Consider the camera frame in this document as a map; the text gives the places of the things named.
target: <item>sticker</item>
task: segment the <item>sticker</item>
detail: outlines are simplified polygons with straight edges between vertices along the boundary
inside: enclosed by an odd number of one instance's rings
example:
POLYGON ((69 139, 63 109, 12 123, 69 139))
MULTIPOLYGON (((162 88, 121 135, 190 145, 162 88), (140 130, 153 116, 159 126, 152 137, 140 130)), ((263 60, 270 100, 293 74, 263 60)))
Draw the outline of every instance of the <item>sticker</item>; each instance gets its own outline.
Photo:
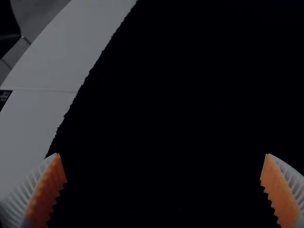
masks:
POLYGON ((12 90, 0 90, 0 112, 10 97, 12 90))

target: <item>black cloth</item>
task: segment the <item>black cloth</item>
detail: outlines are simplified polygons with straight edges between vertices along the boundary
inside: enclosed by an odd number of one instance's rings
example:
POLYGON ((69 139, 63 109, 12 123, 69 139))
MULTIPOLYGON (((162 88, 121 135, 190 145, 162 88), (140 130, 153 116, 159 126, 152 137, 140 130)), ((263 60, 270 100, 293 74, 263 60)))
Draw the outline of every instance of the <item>black cloth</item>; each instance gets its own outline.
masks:
POLYGON ((137 2, 47 154, 68 179, 49 227, 278 227, 259 177, 266 153, 303 173, 300 37, 259 9, 137 2))
POLYGON ((0 1, 0 59, 17 43, 21 37, 10 0, 0 1))

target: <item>dark object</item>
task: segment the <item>dark object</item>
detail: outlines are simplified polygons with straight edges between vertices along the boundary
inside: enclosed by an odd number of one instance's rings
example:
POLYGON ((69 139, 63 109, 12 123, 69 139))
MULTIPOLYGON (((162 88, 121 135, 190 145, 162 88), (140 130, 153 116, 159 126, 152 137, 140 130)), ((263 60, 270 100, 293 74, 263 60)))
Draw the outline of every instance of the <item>dark object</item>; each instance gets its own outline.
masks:
POLYGON ((57 131, 47 156, 60 153, 68 183, 50 228, 191 227, 188 191, 198 154, 191 143, 195 95, 180 91, 189 67, 180 58, 186 25, 172 6, 158 4, 136 3, 57 131))
POLYGON ((275 18, 263 6, 166 2, 137 2, 65 115, 49 227, 278 227, 259 177, 268 152, 304 173, 303 89, 286 78, 301 26, 259 24, 275 18))
POLYGON ((0 90, 0 112, 2 108, 4 107, 5 103, 7 102, 8 98, 10 97, 11 93, 13 91, 11 90, 0 90))
POLYGON ((16 21, 10 0, 0 1, 0 59, 10 69, 12 68, 3 58, 5 54, 18 42, 24 39, 28 45, 31 43, 21 35, 20 27, 16 21))

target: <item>white surface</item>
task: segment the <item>white surface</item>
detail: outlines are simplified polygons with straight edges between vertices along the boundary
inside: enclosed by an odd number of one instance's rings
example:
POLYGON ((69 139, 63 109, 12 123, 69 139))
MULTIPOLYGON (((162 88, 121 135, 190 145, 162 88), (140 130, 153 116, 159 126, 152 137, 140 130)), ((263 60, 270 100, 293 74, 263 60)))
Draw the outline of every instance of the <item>white surface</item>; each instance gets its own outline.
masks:
POLYGON ((13 91, 0 112, 0 199, 46 156, 75 94, 13 91))
POLYGON ((136 0, 72 0, 27 49, 2 89, 77 92, 136 0))

